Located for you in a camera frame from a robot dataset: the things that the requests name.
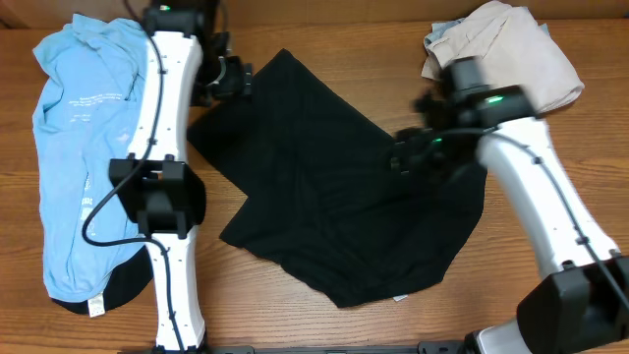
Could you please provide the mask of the black t-shirt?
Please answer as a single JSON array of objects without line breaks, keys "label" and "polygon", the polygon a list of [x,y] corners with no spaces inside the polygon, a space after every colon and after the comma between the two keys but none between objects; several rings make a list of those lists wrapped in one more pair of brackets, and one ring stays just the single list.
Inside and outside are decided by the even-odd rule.
[{"label": "black t-shirt", "polygon": [[224,242],[279,264],[348,308],[439,283],[477,226],[486,171],[392,171],[394,139],[289,51],[188,131],[246,201]]}]

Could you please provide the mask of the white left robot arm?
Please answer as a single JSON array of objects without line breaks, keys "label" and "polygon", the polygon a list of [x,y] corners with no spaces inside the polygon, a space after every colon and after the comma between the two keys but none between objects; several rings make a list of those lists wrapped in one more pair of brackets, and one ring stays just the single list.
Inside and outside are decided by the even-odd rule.
[{"label": "white left robot arm", "polygon": [[214,27],[226,18],[221,1],[153,1],[144,10],[141,113],[126,157],[109,165],[150,261],[158,315],[154,353],[209,350],[195,261],[206,195],[188,163],[187,126],[191,106],[251,92],[251,66],[232,55],[228,30]]}]

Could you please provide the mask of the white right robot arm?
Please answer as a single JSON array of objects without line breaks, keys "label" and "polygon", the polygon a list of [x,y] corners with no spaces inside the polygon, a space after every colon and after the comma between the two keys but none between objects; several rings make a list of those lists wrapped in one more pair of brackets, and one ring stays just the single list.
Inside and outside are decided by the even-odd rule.
[{"label": "white right robot arm", "polygon": [[566,354],[625,340],[628,259],[583,204],[525,91],[491,87],[476,57],[443,68],[439,90],[440,99],[417,99],[424,125],[399,133],[390,168],[435,178],[471,161],[488,169],[529,237],[541,282],[513,320],[419,351]]}]

